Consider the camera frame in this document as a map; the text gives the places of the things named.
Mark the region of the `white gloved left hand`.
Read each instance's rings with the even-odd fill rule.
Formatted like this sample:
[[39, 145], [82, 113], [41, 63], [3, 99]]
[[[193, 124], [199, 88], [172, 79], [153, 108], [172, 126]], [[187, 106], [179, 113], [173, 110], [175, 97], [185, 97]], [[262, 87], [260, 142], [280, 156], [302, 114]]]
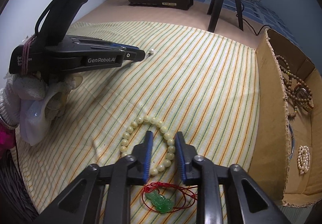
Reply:
[[82, 75], [67, 75], [61, 82], [46, 85], [38, 76], [7, 74], [1, 88], [1, 147], [12, 146], [16, 128], [31, 146], [47, 135], [55, 118], [64, 114], [67, 98], [77, 89]]

